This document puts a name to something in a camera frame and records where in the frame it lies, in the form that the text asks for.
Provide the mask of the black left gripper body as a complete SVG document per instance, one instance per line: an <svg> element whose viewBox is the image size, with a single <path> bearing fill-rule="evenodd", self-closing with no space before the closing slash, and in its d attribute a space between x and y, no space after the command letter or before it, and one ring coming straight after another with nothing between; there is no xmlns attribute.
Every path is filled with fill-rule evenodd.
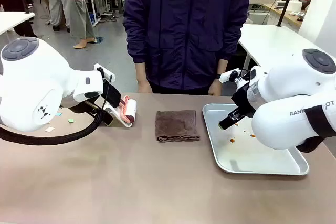
<svg viewBox="0 0 336 224"><path fill-rule="evenodd" d="M117 108L121 101L121 93L107 80L103 80L103 98L113 108Z"/></svg>

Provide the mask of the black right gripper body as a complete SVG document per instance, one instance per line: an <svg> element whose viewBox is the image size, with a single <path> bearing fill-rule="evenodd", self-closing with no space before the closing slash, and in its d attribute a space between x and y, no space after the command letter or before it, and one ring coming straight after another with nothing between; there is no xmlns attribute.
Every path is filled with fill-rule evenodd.
<svg viewBox="0 0 336 224"><path fill-rule="evenodd" d="M241 88L239 88L231 97L231 100L236 104L238 110L240 112L240 119L244 117L252 118L256 110L251 106L250 102L247 98L247 91L249 88L249 84L245 84Z"/></svg>

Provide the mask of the person left hand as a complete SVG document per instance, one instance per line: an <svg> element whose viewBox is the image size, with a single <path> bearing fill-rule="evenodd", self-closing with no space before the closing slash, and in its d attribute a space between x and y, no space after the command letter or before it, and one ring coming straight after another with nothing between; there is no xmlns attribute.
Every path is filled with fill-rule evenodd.
<svg viewBox="0 0 336 224"><path fill-rule="evenodd" d="M221 96L222 84L218 79L215 79L209 87L208 95L210 96Z"/></svg>

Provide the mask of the person right hand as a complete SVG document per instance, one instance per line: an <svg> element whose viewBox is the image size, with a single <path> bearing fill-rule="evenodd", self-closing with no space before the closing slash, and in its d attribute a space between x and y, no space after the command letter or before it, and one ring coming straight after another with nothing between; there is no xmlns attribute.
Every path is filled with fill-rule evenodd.
<svg viewBox="0 0 336 224"><path fill-rule="evenodd" d="M137 77L138 93L153 93L152 87L146 77Z"/></svg>

